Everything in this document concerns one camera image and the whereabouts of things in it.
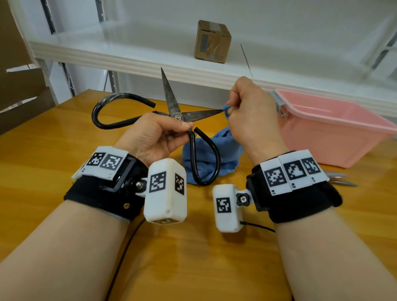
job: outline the wooden tabletop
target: wooden tabletop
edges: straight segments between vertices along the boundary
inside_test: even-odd
[[[124,132],[100,130],[91,122],[94,105],[105,95],[87,90],[0,137],[0,260],[62,202],[70,177],[96,147],[113,145]],[[156,110],[168,111],[165,102],[156,103]],[[100,120],[112,123],[148,111],[138,102],[118,100],[102,110]],[[219,114],[196,125],[211,137],[227,121]],[[171,158],[181,162],[181,148]],[[244,189],[251,168],[243,154],[237,170],[215,184]],[[326,169],[344,171],[359,184],[337,187],[344,198],[338,211],[397,277],[397,141],[381,143],[348,170]],[[291,300],[275,234],[248,226],[220,233],[211,191],[212,186],[187,186],[188,215],[181,224],[143,224],[111,300]],[[254,206],[243,211],[248,222],[274,226]],[[131,223],[129,234],[139,220]]]

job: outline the gray latch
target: gray latch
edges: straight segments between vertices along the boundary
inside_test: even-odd
[[[288,118],[287,108],[284,107],[284,109],[281,109],[283,106],[285,106],[285,102],[274,91],[270,92],[270,95],[274,98],[274,100],[276,102],[276,109],[277,109],[277,112],[280,115],[280,117],[283,119]]]

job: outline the metal tweezers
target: metal tweezers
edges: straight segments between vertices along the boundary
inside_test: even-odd
[[[166,95],[166,101],[167,101],[167,107],[169,114],[163,113],[163,112],[157,112],[153,111],[155,114],[159,115],[164,115],[164,116],[170,116],[172,118],[185,121],[185,122],[194,122],[197,120],[205,119],[208,117],[211,117],[213,115],[222,113],[223,110],[204,110],[204,111],[195,111],[195,112],[181,112],[181,109],[179,108],[178,102],[175,99],[174,93],[172,92],[170,83],[168,82],[168,79],[166,75],[164,74],[163,68],[161,68],[161,77],[163,80],[163,87],[164,87],[164,93]],[[132,99],[139,101],[151,108],[154,108],[156,104],[144,97],[141,97],[139,95],[131,94],[131,93],[115,93],[112,94],[108,97],[105,97],[102,99],[95,107],[92,112],[91,118],[93,120],[93,123],[100,129],[118,129],[120,127],[125,127],[131,124],[134,124],[141,116],[134,117],[131,119],[123,120],[120,122],[115,122],[112,124],[103,124],[98,120],[98,114],[99,112],[107,105],[108,103],[115,101],[117,99],[122,99],[122,98],[127,98],[127,99]],[[217,178],[219,171],[220,171],[220,165],[221,165],[221,158],[219,154],[219,150],[214,144],[214,142],[206,135],[204,134],[198,127],[194,129],[194,131],[189,130],[187,131],[190,139],[190,155],[191,155],[191,169],[192,169],[192,174],[193,174],[193,179],[196,181],[197,184],[201,186],[207,186],[210,185],[212,182],[215,181]],[[195,142],[195,133],[197,133],[212,149],[212,151],[215,154],[215,170],[214,173],[212,174],[211,178],[208,181],[203,181],[200,176],[199,172],[197,170],[197,159],[196,159],[196,142]]]
[[[330,178],[329,182],[337,185],[345,185],[345,186],[353,186],[357,187],[358,185],[346,180],[343,180],[343,178],[347,177],[347,174],[342,174],[340,172],[330,172],[324,170],[325,174],[327,177]]]

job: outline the blue cloth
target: blue cloth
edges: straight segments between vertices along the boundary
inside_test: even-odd
[[[230,108],[230,106],[224,106],[222,108],[225,112],[226,119],[229,118],[226,113],[228,108]],[[224,176],[235,171],[239,165],[239,159],[243,153],[243,147],[234,140],[229,127],[216,133],[211,140],[218,147],[221,155],[221,170],[219,175]],[[200,178],[203,179],[203,181],[209,180],[215,170],[215,155],[211,147],[202,138],[196,138],[196,159],[197,170]],[[183,146],[182,163],[186,169],[187,182],[190,184],[196,184],[193,179],[190,162],[190,143],[187,143]]]

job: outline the black wristband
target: black wristband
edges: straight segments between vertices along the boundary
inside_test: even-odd
[[[64,196],[64,200],[71,200],[95,208],[108,211],[128,220],[133,220],[139,215],[144,205],[145,198],[135,195],[135,183],[148,175],[148,168],[138,159],[128,173],[128,187],[119,192],[110,192],[101,187],[113,187],[129,165],[130,161],[124,160],[113,181],[100,179],[93,176],[82,176],[72,185]]]
[[[252,193],[256,209],[269,211],[274,223],[298,220],[342,204],[338,191],[326,181],[289,193],[272,195],[260,165],[255,166],[252,174],[247,176],[246,188]]]

